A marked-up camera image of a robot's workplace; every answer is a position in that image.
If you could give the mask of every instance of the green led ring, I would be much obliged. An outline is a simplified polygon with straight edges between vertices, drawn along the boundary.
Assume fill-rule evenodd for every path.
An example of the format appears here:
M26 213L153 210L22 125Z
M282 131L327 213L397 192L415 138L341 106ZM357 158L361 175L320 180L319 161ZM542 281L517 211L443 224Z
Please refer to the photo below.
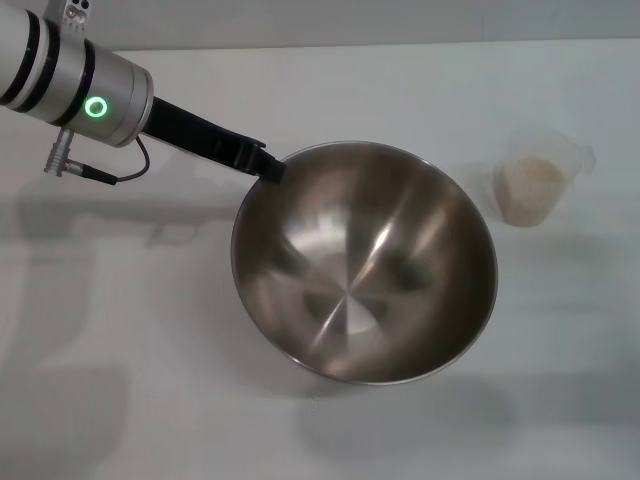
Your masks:
M93 107L96 104L100 105L100 110L97 112L91 110L91 107ZM91 97L84 104L84 111L87 112L87 115L89 115L92 118L104 117L107 114L108 109L109 107L107 106L107 102L105 101L104 98L101 98L101 97Z

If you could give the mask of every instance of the white surface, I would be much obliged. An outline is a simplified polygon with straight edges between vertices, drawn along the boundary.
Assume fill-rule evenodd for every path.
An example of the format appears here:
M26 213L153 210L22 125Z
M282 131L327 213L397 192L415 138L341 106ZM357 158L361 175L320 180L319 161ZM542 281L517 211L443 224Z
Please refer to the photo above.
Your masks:
M640 36L639 0L91 1L89 38L128 50Z
M157 94L284 156L362 139L478 199L500 289L472 350L388 388L278 353L236 294L252 178L148 140L143 179L44 175L56 129L0 112L3 480L619 479L640 472L640 41L131 53ZM493 220L473 182L526 125L594 147L548 222ZM123 174L135 146L78 139Z

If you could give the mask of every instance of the black band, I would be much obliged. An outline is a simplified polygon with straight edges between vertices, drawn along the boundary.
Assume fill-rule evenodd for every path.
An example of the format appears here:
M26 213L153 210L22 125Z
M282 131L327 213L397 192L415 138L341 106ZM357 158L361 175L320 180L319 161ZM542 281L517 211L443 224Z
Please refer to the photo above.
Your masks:
M0 105L7 105L18 96L22 87L27 82L27 78L29 78L29 74L31 73L31 68L33 67L33 62L36 60L36 54L38 53L38 43L40 42L40 21L38 17L33 12L27 10L27 15L29 16L29 38L27 40L27 48L24 51L24 56L22 57L22 63L20 64L20 68L18 69L18 73L16 77L9 85L9 88L4 95L0 97Z
M63 127L67 123L69 123L73 117L80 111L82 108L82 104L84 103L84 99L87 97L89 93L89 89L91 88L91 82L93 81L93 72L96 69L96 51L93 47L93 43L89 40L84 41L84 70L82 71L82 78L80 79L80 84L78 85L78 91L76 95L73 97L69 108L64 112L59 118L51 122L51 125L55 125L56 127Z
M24 103L18 108L14 108L16 112L26 113L35 107L40 100L42 100L44 94L47 93L53 74L56 71L58 55L60 54L60 32L58 31L58 26L55 23L50 22L49 20L45 20L45 23L49 30L49 49L47 50L47 58L44 62L42 72L40 72L40 78L38 78L36 85L33 87L33 90Z

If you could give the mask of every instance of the silver cylinder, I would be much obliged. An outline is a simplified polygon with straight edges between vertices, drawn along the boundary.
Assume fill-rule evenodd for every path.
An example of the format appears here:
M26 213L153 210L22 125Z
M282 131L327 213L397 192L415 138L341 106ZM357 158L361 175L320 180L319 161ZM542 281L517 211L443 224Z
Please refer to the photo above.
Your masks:
M0 27L0 104L114 147L142 131L153 103L144 68L1 3Z

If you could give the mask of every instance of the bowl rim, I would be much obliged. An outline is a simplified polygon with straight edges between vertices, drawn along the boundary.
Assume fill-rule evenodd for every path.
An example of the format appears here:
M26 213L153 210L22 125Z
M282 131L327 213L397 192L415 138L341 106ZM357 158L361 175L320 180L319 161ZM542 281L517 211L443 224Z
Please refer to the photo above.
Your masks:
M487 311L487 314L485 315L485 318L484 318L482 324L480 325L480 328L478 329L477 333L474 335L474 337L467 343L467 345L462 350L460 350L448 362L440 365L439 367L434 368L433 370L430 370L428 372L422 373L420 375L416 375L414 377L403 378L403 379L400 379L400 380L386 381L386 382L371 382L371 381L353 380L353 379L342 378L342 377L339 377L339 376L336 376L336 375L331 375L329 373L322 372L322 371L320 371L320 370L318 370L316 368L313 368L313 367L307 365L302 360L294 357L292 354L290 354L289 352L284 350L282 347L277 345L262 330L262 328L260 328L260 325L258 324L258 322L256 322L254 320L253 316L249 312L249 309L247 308L247 305L245 304L244 299L242 298L242 294L240 293L240 288L238 287L238 275L237 275L236 260L235 260L235 258L236 258L236 255L235 255L236 241L235 240L236 240L236 235L237 235L237 225L239 223L238 221L240 219L240 216L242 215L243 208L244 208L245 204L247 203L248 199L255 192L255 190L257 190L260 187L260 185L262 184L262 180L261 179L257 179L254 182L254 184L251 186L251 188L247 191L246 195L242 199L242 203L240 204L240 208L238 208L238 212L237 212L236 217L235 217L235 219L233 221L233 231L232 231L232 234L231 234L231 248L230 248L230 254L231 255L230 256L231 256L231 270L232 270L232 273L233 273L233 282L235 284L236 292L238 294L238 297L240 297L240 301L242 302L242 306L244 307L244 310L245 310L246 314L251 319L251 322L260 331L262 336L265 337L267 339L267 341L269 341L269 343L271 345L273 345L278 351L280 351L286 357L288 357L289 359L293 360L296 364L298 364L301 367L304 367L307 370L310 370L313 373L315 373L317 375L320 375L322 377L329 378L331 380L335 380L335 381L338 381L338 382L341 382L341 383L350 384L350 385L387 386L387 385L401 385L401 384L414 382L416 380L420 380L420 379L435 375L436 373L441 372L445 368L450 367L451 365L453 365L463 355L465 355L471 349L471 347L473 347L475 345L475 343L478 341L478 339L480 338L480 336L482 335L482 333L486 329L487 324L489 323L489 319L491 318L491 315L493 314L493 310L494 310L495 304L496 304L496 298L498 296L499 272L498 272L498 258L497 258L497 255L496 255L496 248L495 248L495 244L493 242L493 237L491 236L491 231L489 230L489 227L487 226L487 222L485 221L484 217L482 216L482 213L480 213L480 210L478 209L476 204L473 202L473 200L471 200L471 197L469 197L467 192L460 185L458 185L458 183L456 181L454 181L449 175L447 175L445 172L443 172L440 168L438 168L435 165L433 165L431 162L428 162L424 158L419 157L418 155L415 155L415 154L413 154L411 152L408 152L406 150L403 150L401 148L394 147L392 145L387 145L385 143L372 142L372 141L339 140L339 141L334 141L334 142L319 143L319 144L316 144L316 145L311 145L309 147L305 147L305 148L303 148L301 150L298 150L298 151L296 151L294 153L291 153L291 154L287 155L281 161L283 163L286 163L286 162L290 161L291 159L293 159L294 157L297 157L298 155L301 155L303 153L306 153L306 152L309 152L309 151L312 151L312 150L318 150L318 149L326 148L326 147L333 147L333 146L336 146L336 145L370 145L370 146L383 147L383 148L386 148L386 149L395 150L395 151L400 152L402 154L408 155L408 156L414 158L415 160L418 160L418 161L428 165L429 167L433 168L436 172L438 172L440 175L442 175L444 178L446 178L451 184L455 185L456 188L458 188L458 190L460 190L460 192L464 195L464 197L467 199L468 203L471 205L471 207L473 208L473 210L477 214L478 218L480 219L482 227L484 228L485 233L487 234L487 237L489 239L489 243L491 245L491 254L492 254L492 258L493 258L493 269L494 269L494 272L495 272L494 284L493 284L493 296L492 296L492 299L491 299L491 304L489 305L489 309Z

